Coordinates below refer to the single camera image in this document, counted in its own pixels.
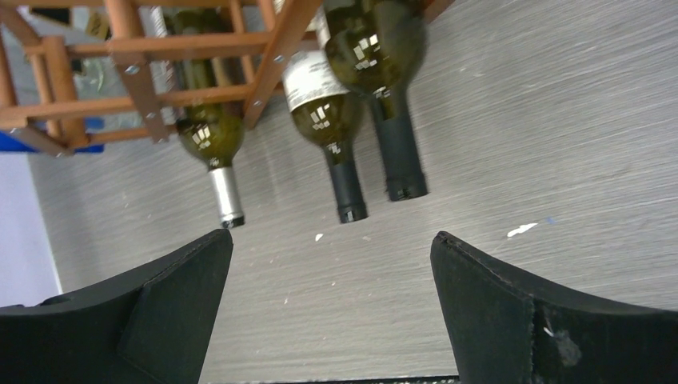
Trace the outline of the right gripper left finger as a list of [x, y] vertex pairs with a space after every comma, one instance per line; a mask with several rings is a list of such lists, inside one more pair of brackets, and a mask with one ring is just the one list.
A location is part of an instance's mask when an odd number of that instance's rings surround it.
[[4, 383], [196, 383], [233, 253], [208, 234], [35, 306], [1, 309]]

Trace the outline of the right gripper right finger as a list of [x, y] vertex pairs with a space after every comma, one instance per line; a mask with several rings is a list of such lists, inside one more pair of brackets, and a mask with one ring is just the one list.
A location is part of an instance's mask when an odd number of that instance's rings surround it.
[[677, 313], [586, 294], [440, 232], [437, 295], [464, 383], [674, 383]]

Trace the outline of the blue Dash Blue bottle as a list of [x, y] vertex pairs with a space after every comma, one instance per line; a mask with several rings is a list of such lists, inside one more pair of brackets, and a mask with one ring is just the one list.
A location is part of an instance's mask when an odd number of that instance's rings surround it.
[[[95, 133], [105, 127], [103, 118], [84, 118], [86, 133]], [[38, 122], [36, 130], [40, 130], [46, 136], [46, 122]], [[43, 136], [37, 135], [37, 131], [23, 132], [23, 129], [1, 130], [1, 152], [23, 152], [52, 154], [56, 157], [70, 156], [75, 154], [100, 154], [105, 150], [103, 144], [92, 144], [74, 150], [67, 150], [60, 144], [49, 142]]]

